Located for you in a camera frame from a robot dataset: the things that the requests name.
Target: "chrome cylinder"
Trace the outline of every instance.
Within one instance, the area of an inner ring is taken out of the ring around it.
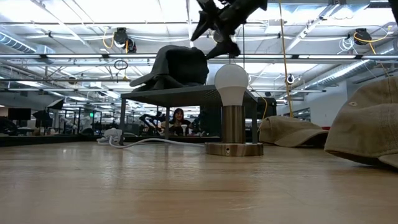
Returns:
[[[245,143],[244,107],[223,106],[222,142]]]

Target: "white light bulb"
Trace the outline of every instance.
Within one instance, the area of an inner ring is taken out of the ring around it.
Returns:
[[[244,92],[249,85],[249,75],[239,65],[227,64],[217,71],[215,85],[223,106],[242,106]]]

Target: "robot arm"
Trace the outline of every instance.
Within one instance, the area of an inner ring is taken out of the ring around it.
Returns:
[[[192,34],[191,41],[199,38],[208,29],[215,30],[222,38],[206,56],[215,58],[222,54],[229,54],[230,58],[237,57],[241,51],[231,40],[235,30],[246,23],[246,19],[258,8],[267,9],[268,0],[219,0],[224,8],[219,9],[213,0],[197,0],[203,9],[197,28]]]

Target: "computer monitor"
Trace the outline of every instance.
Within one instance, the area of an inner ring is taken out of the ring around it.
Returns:
[[[8,108],[8,119],[12,121],[28,121],[31,116],[30,108]]]

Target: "table leg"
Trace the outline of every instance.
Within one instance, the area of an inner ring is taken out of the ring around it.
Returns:
[[[252,143],[257,144],[257,103],[251,104],[251,111]]]
[[[122,106],[120,108],[120,124],[119,124],[119,129],[120,130],[124,130],[124,117],[126,116],[126,99],[122,98]],[[119,139],[119,145],[123,145],[123,140],[124,138],[124,134],[122,134],[122,136]]]
[[[164,133],[164,139],[169,139],[169,121],[170,119],[170,107],[166,107],[166,127],[165,127],[165,133]]]

